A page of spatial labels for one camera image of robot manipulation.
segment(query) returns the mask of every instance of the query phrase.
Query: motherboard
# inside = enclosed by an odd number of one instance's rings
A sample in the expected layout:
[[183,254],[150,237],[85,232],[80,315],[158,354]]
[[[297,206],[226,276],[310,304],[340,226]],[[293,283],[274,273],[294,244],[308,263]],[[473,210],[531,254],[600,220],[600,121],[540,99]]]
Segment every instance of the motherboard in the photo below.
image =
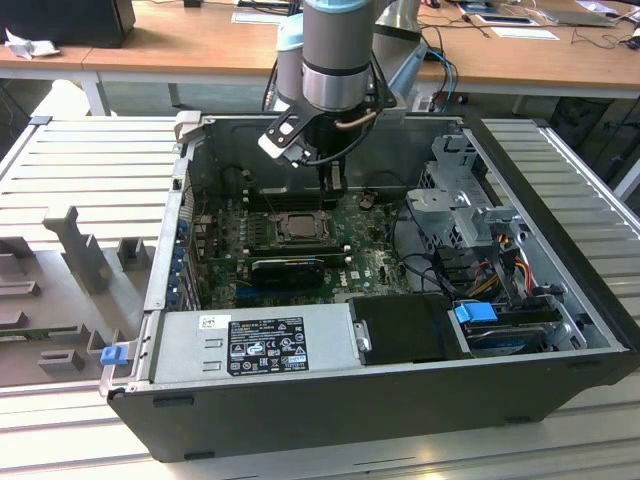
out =
[[392,203],[350,193],[332,209],[265,211],[228,198],[196,218],[203,307],[341,303],[408,293],[394,258]]

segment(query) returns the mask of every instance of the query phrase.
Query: wooden desk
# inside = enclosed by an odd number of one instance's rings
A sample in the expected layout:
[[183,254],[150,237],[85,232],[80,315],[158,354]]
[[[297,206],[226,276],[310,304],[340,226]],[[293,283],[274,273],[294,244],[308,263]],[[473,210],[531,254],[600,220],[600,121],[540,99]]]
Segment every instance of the wooden desk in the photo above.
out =
[[[628,8],[619,3],[607,2],[607,5],[620,12]],[[538,1],[539,8],[545,6],[582,9],[572,1]],[[511,9],[518,14],[522,11],[519,7]],[[453,20],[461,16],[457,7],[445,2],[439,10],[423,8],[420,14],[419,20],[429,25],[446,25],[447,18]],[[534,15],[533,18],[542,23],[540,17]],[[474,19],[474,24],[482,25],[478,19]],[[530,90],[548,94],[543,92],[551,89],[558,96],[573,96],[571,91],[576,90],[582,91],[583,96],[613,98],[636,98],[640,93],[639,52],[625,46],[601,49],[585,41],[571,44],[573,27],[549,27],[560,40],[528,40],[500,38],[490,28],[483,29],[491,37],[485,38],[464,22],[453,26],[467,27],[440,29],[447,57],[458,67],[460,91],[480,89],[486,93],[527,94],[523,90]],[[621,22],[615,28],[578,28],[580,35],[599,44],[606,44],[601,35],[621,38],[632,31],[628,22]],[[434,29],[426,29],[424,33],[432,46],[439,45]],[[423,82],[441,82],[442,75],[439,64],[425,64],[418,78]]]
[[264,76],[273,67],[277,27],[231,23],[232,5],[134,7],[136,25],[123,48],[94,48],[86,70]]
[[[549,4],[582,8],[569,0],[538,1],[539,6]],[[608,4],[619,11],[628,8]],[[59,57],[31,62],[0,49],[0,77],[80,81],[94,115],[110,112],[103,81],[168,83],[173,85],[172,103],[179,103],[175,87],[179,83],[264,85],[276,55],[276,26],[231,23],[235,11],[231,5],[185,9],[182,2],[136,0],[134,8],[136,26],[123,48],[63,47]],[[421,9],[420,20],[425,23],[443,25],[447,18],[460,19],[460,12],[444,1],[440,9]],[[460,74],[458,91],[601,98],[640,94],[639,52],[624,46],[600,49],[587,42],[572,45],[573,28],[549,30],[560,40],[499,38],[488,28],[484,31],[491,38],[485,38],[475,28],[442,28],[445,51]],[[580,34],[599,43],[604,42],[602,34],[622,37],[631,30],[626,22],[612,29],[579,28]],[[425,35],[431,45],[438,45],[433,29],[425,30]],[[418,87],[434,90],[442,78],[440,64],[425,63]]]
[[85,91],[94,115],[110,114],[104,88],[96,72],[85,71],[82,61],[91,47],[60,48],[59,55],[35,57],[33,60],[16,57],[8,48],[0,47],[0,78],[29,80],[70,80],[78,82]]

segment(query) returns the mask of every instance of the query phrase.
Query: blue cable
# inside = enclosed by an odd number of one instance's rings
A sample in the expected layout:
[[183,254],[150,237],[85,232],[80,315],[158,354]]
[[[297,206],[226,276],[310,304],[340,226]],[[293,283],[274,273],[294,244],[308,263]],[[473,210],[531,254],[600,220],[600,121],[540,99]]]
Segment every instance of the blue cable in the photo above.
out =
[[[447,69],[447,74],[449,75],[449,87],[448,87],[448,93],[447,93],[447,103],[448,103],[449,100],[451,100],[451,95],[453,95],[453,71],[451,70],[451,64],[447,59],[445,59],[438,52],[435,52],[433,50],[428,50],[428,51],[431,55],[433,55],[438,60],[440,60],[440,62],[442,62],[444,67]],[[442,111],[444,112],[446,108],[447,106],[445,104],[445,106],[442,108]]]

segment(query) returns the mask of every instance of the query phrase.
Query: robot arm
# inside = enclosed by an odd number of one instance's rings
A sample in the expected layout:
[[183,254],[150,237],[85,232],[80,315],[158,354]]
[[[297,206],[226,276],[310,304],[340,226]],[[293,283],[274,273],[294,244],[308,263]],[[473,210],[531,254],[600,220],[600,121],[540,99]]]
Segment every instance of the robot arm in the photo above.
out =
[[[424,57],[416,49],[426,49],[418,9],[419,0],[397,0],[374,25],[372,0],[305,0],[304,14],[278,31],[278,94],[288,108],[261,137],[262,148],[294,166],[337,162],[344,171],[345,156],[413,84]],[[387,78],[401,88],[392,92]]]

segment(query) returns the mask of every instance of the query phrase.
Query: desk leg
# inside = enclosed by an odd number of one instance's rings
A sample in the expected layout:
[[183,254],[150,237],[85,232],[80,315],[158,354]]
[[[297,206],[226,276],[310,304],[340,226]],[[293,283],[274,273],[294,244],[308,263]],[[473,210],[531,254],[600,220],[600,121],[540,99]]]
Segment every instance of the desk leg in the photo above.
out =
[[84,90],[87,100],[89,100],[91,115],[94,117],[111,116],[107,95],[101,82],[96,82],[95,80],[83,81],[82,90]]
[[175,83],[169,84],[169,97],[171,98],[171,106],[172,107],[181,107],[182,102],[180,101],[180,92],[178,91],[178,85]]
[[633,191],[640,184],[640,158],[636,161],[636,163],[631,167],[631,170],[627,172],[627,174],[620,180],[620,183],[615,188],[613,193],[615,193],[620,200],[623,202],[629,198],[629,195],[633,193]]
[[522,115],[522,111],[527,104],[527,100],[528,98],[526,95],[518,95],[518,98],[516,98],[516,102],[513,104],[513,108],[511,109],[511,113],[513,115]]

